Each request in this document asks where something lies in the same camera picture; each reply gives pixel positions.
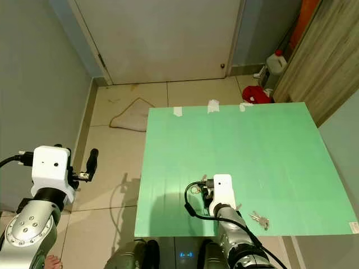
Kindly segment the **silver keys bunch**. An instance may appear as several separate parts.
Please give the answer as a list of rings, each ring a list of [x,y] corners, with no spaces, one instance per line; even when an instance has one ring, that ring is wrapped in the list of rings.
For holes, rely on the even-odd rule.
[[[259,223],[259,225],[261,225],[261,227],[264,230],[268,230],[269,228],[269,219],[267,219],[266,217],[263,217],[261,215],[259,215],[258,212],[253,211],[252,214],[250,215],[250,217],[255,220],[256,222]]]

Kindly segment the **beige floor cloth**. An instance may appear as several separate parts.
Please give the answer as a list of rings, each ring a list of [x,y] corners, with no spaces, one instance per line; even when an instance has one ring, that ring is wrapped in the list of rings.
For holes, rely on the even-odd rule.
[[[113,117],[109,123],[111,128],[129,131],[146,132],[149,109],[154,108],[144,98],[136,98],[119,115]]]

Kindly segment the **robot's grey right leg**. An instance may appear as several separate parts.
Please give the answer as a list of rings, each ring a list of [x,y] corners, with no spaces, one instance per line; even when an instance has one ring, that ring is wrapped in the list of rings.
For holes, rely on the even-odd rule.
[[[197,269],[230,269],[221,246],[212,240],[205,240],[199,251]]]

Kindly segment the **robot's grey leg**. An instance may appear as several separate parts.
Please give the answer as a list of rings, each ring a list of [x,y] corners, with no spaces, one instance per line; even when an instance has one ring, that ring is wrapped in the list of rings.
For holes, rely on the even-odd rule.
[[[134,240],[118,249],[104,269],[160,269],[160,249],[156,240]]]
[[[197,269],[230,269],[221,246],[212,240],[205,240],[199,251]]]

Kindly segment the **robot's dark waist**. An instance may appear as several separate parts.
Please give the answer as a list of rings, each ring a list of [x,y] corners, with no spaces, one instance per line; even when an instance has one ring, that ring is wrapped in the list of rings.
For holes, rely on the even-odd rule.
[[[204,236],[160,236],[160,269],[197,269]]]

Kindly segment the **green table board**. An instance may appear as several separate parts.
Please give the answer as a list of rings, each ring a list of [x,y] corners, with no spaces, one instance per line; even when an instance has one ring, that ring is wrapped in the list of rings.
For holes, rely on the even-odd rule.
[[[352,235],[359,222],[320,131],[303,103],[152,108],[146,131],[135,236],[213,236],[190,217],[188,184],[230,174],[236,202],[258,236]],[[250,215],[269,219],[264,230]]]

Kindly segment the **person's bare foot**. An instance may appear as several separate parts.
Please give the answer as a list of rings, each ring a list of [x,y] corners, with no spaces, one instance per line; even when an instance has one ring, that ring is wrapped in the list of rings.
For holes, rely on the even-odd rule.
[[[46,256],[46,259],[44,259],[43,269],[63,269],[63,264],[60,258],[49,254],[49,256]]]

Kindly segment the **robot's grey left leg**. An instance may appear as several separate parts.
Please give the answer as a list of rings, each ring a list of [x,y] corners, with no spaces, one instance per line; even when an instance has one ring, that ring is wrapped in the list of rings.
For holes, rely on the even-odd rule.
[[[160,269],[160,249],[156,240],[134,240],[118,249],[104,269]]]

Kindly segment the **red bag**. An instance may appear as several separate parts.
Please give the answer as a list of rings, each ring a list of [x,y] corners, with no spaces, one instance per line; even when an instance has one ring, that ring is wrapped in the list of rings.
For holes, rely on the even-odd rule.
[[[251,104],[270,104],[273,102],[271,97],[264,92],[264,88],[258,85],[244,87],[241,96],[245,102]]]

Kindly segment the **white door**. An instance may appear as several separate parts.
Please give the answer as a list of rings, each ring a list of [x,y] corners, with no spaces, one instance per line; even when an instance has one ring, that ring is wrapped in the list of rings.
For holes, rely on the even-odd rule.
[[[105,72],[116,85],[225,77],[242,3],[75,0]]]

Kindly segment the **white jug red cap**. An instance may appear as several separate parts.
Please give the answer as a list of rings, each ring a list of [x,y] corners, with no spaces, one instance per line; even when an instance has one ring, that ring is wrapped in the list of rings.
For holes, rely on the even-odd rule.
[[[284,57],[284,52],[277,49],[273,54],[266,59],[266,68],[271,75],[282,75],[287,68],[287,60]]]

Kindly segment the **wooden wardrobe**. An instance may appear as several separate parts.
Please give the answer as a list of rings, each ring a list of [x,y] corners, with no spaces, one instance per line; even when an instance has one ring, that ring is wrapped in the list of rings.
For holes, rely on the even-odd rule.
[[[321,0],[274,92],[321,126],[359,90],[359,0]]]

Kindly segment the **orange board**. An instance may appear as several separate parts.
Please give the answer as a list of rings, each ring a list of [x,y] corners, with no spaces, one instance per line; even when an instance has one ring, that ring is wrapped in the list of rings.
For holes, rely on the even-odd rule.
[[[297,22],[295,23],[294,31],[292,31],[292,36],[290,36],[289,40],[289,47],[292,50],[294,50],[300,42],[302,34],[312,20],[313,14],[320,2],[321,0],[302,0]]]

